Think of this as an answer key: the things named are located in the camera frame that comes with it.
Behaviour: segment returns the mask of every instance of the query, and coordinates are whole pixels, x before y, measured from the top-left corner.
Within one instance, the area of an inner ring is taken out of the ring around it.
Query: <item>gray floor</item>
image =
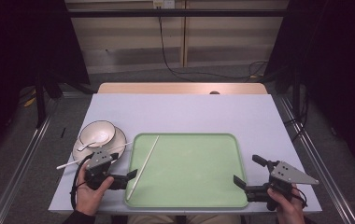
[[[177,69],[179,72],[196,72],[203,74],[179,74],[180,77],[198,82],[242,82],[248,74],[247,65],[194,67]],[[218,77],[215,74],[235,77]],[[166,69],[119,72],[113,74],[91,75],[92,85],[89,88],[96,90],[99,85],[107,81],[186,81],[171,75]],[[277,95],[274,83],[266,84],[267,90],[273,94],[278,110],[283,120],[288,120],[281,95]],[[63,164],[77,137],[81,122],[91,101],[91,96],[75,92],[68,86],[63,86],[67,94],[57,101],[54,115],[44,137],[38,145],[28,170],[24,173],[18,191],[12,195],[11,203],[6,204],[8,213],[2,217],[4,223],[61,223],[65,216],[53,214],[48,211],[53,192],[58,185],[62,171],[56,171],[57,165]],[[355,216],[355,159],[349,152],[343,139],[333,135],[328,120],[318,111],[312,101],[309,102],[308,122],[305,126],[313,145],[321,156],[333,181],[341,190],[341,194],[348,202],[348,208]],[[8,187],[8,182],[14,175],[22,156],[31,144],[36,133],[36,103],[28,107],[19,106],[0,141],[0,198]],[[291,137],[296,135],[293,126],[287,127]],[[311,164],[301,138],[294,141],[294,146],[299,154],[305,171],[314,177],[319,177],[319,172]],[[335,209],[335,202],[330,197],[328,189],[320,185],[314,187],[319,197],[323,212],[312,214],[309,217],[317,223],[344,223],[341,215]],[[108,223],[109,217],[99,217],[97,223]],[[273,223],[274,215],[261,215],[246,217],[250,223]]]

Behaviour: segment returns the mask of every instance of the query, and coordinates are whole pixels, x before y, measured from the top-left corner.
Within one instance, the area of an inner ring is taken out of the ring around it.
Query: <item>sleeve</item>
[[[63,224],[93,224],[95,223],[95,217],[85,215],[75,210],[70,216],[63,222]]]

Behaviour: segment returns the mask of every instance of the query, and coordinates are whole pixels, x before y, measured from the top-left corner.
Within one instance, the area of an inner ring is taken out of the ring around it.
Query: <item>light green tray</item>
[[[244,207],[245,192],[233,175],[245,178],[235,137],[228,133],[142,133],[134,140],[130,171],[148,163],[127,201],[132,207]]]

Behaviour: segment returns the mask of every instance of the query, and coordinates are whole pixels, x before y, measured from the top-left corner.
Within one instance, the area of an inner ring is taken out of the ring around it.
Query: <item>human hand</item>
[[[305,224],[303,204],[300,200],[293,197],[289,202],[282,194],[273,189],[268,189],[267,193],[278,203],[277,219],[280,224]],[[300,196],[295,184],[293,184],[291,193]]]
[[[114,181],[114,178],[110,176],[105,179],[105,181],[97,190],[90,189],[90,187],[87,186],[84,180],[85,167],[87,167],[87,163],[82,165],[78,173],[78,197],[76,210],[81,213],[84,213],[85,215],[94,216],[96,211],[98,211],[99,204],[102,201],[105,191],[111,186]]]

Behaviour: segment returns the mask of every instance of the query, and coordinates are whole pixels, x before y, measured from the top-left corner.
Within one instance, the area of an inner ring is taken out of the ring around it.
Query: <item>metal rail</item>
[[[288,100],[287,97],[282,97],[281,101],[289,118],[294,119],[295,116],[292,112],[291,102]],[[304,128],[301,123],[297,123],[297,122],[293,123],[293,127],[297,133],[299,133],[300,130]],[[348,201],[344,197],[340,188],[334,182],[332,175],[329,173],[329,170],[327,169],[326,165],[323,163],[320,154],[318,153],[308,133],[305,130],[301,131],[300,140],[302,141],[305,150],[309,156],[309,159],[314,164],[315,169],[317,170],[319,177],[321,179],[321,182],[324,184],[326,190],[328,191],[334,203],[334,206],[337,209],[338,213],[340,214],[342,220],[346,224],[355,224],[355,216],[349,207]]]
[[[29,143],[29,146],[26,148],[21,161],[14,172],[14,175],[9,179],[6,189],[4,190],[2,196],[0,197],[0,224],[4,222],[8,210],[12,205],[15,196],[17,195],[20,189],[21,183],[25,178],[28,167],[31,164],[34,155],[36,154],[38,146],[40,145],[40,142],[46,130],[49,127],[50,118],[56,111],[57,105],[58,105],[58,101],[53,101],[53,100],[49,101],[48,104],[49,113],[45,121],[38,129],[35,130],[34,136],[31,142]]]

